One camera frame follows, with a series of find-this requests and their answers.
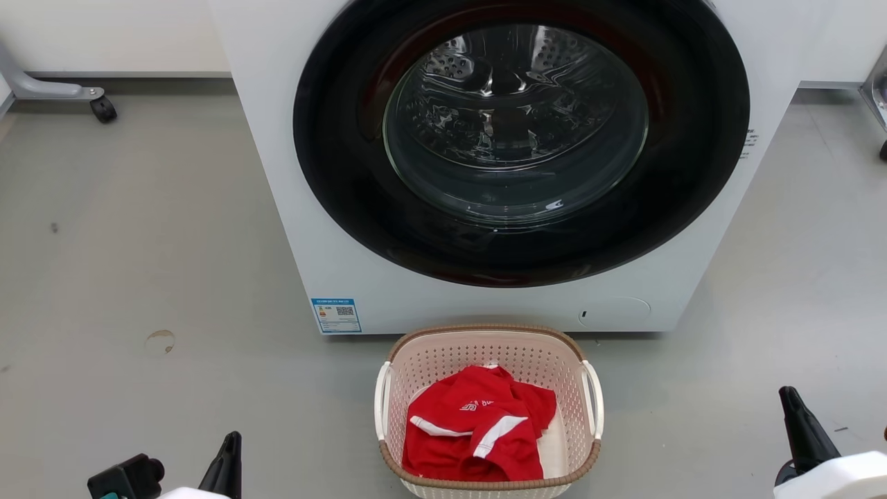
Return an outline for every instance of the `energy label sticker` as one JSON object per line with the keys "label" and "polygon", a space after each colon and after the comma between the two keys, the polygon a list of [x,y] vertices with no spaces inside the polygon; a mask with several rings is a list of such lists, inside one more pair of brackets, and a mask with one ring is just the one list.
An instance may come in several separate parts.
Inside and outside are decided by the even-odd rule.
{"label": "energy label sticker", "polygon": [[311,306],[323,333],[359,333],[360,319],[352,298],[312,298]]}

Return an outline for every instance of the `red t-shirt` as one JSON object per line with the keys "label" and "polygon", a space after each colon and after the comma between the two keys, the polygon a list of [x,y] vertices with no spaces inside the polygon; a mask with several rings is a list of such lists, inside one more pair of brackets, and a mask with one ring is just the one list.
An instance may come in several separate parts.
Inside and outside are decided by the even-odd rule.
{"label": "red t-shirt", "polygon": [[402,465],[430,479],[542,479],[536,440],[556,409],[551,390],[498,366],[467,367],[410,404]]}

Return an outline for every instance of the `white stripe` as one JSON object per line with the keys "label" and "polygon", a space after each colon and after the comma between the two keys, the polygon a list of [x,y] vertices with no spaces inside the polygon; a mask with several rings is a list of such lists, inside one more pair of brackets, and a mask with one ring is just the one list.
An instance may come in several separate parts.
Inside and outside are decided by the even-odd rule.
{"label": "white stripe", "polygon": [[467,437],[471,435],[471,432],[454,432],[453,430],[441,428],[440,426],[434,423],[430,423],[418,416],[411,417],[410,423],[415,424],[421,430],[431,435],[432,437]]}
{"label": "white stripe", "polygon": [[498,420],[496,424],[483,435],[481,442],[477,444],[474,457],[485,458],[490,452],[492,452],[493,446],[496,445],[496,440],[499,440],[499,437],[504,437],[508,432],[512,431],[515,426],[526,420],[526,417],[502,416],[502,419]]}

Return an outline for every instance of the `white wall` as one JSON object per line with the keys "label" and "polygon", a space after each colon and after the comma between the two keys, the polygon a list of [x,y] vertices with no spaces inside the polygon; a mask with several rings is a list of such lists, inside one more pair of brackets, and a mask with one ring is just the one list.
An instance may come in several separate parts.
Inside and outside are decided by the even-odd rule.
{"label": "white wall", "polygon": [[887,44],[887,1],[841,0],[801,80],[863,82]]}
{"label": "white wall", "polygon": [[0,0],[0,37],[27,71],[229,70],[205,0]]}

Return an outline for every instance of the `caster wheel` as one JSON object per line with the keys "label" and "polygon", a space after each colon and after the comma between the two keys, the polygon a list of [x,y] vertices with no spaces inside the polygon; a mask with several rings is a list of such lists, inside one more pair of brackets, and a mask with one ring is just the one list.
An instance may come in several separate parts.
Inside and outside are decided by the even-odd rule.
{"label": "caster wheel", "polygon": [[90,107],[92,107],[92,113],[102,123],[111,122],[117,117],[117,111],[114,109],[114,104],[111,104],[111,101],[104,95],[98,99],[91,100]]}

